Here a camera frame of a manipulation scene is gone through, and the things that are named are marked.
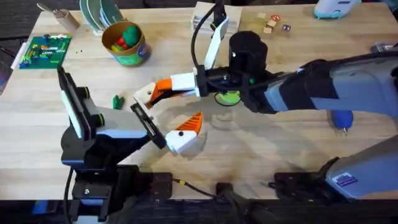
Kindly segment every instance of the red toy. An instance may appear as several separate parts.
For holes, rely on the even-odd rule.
[[[127,46],[126,42],[124,41],[123,37],[120,37],[120,39],[118,41],[116,41],[117,45],[119,45],[120,47],[124,48],[125,50],[127,50],[129,47]]]

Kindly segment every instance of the white device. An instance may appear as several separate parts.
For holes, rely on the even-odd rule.
[[[319,0],[313,11],[318,19],[340,19],[361,0]]]

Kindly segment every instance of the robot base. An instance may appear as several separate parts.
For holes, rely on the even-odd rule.
[[[98,216],[105,222],[108,215],[120,211],[129,197],[149,196],[153,201],[172,196],[171,173],[139,172],[138,166],[122,165],[99,172],[77,170],[69,214],[73,221],[80,215]]]

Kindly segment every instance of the paper cup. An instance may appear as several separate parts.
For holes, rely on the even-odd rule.
[[[124,50],[122,52],[113,51],[111,46],[118,41],[120,37],[122,37],[123,32],[131,26],[136,26],[141,32],[141,37],[138,43],[130,49]],[[139,66],[140,64],[144,63],[150,55],[149,46],[145,42],[145,37],[142,33],[142,30],[137,24],[129,21],[117,22],[106,28],[102,35],[102,44],[120,64],[127,67]]]

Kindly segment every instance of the blue label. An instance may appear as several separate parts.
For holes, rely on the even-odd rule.
[[[145,41],[143,41],[143,42],[138,46],[137,52],[138,52],[138,56],[140,56],[141,58],[146,58],[146,57],[147,57],[148,50],[147,50]]]
[[[353,177],[351,174],[347,172],[337,175],[336,177],[332,178],[332,180],[340,187],[345,187],[349,184],[358,182],[358,180],[355,177]]]

